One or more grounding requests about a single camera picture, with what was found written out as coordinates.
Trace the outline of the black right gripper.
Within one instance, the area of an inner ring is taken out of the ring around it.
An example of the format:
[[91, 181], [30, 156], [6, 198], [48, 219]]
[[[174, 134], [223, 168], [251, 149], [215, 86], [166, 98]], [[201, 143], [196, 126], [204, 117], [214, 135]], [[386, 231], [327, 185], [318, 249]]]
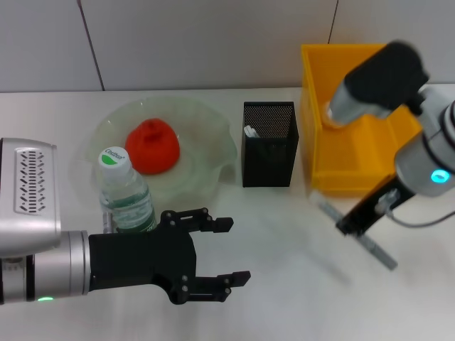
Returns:
[[364, 234], [388, 210], [393, 210], [415, 196], [397, 175], [384, 178], [346, 216], [336, 223], [344, 234]]

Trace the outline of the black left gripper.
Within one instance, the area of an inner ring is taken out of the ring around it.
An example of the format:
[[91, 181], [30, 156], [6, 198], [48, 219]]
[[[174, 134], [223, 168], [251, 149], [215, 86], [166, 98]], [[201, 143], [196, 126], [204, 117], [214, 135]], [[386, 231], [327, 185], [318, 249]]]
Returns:
[[166, 211], [150, 232], [92, 234], [90, 290], [154, 285], [175, 305], [225, 302], [233, 288], [243, 287], [249, 271], [212, 277], [196, 276], [196, 251], [189, 232], [229, 232], [231, 217], [213, 218], [207, 208]]

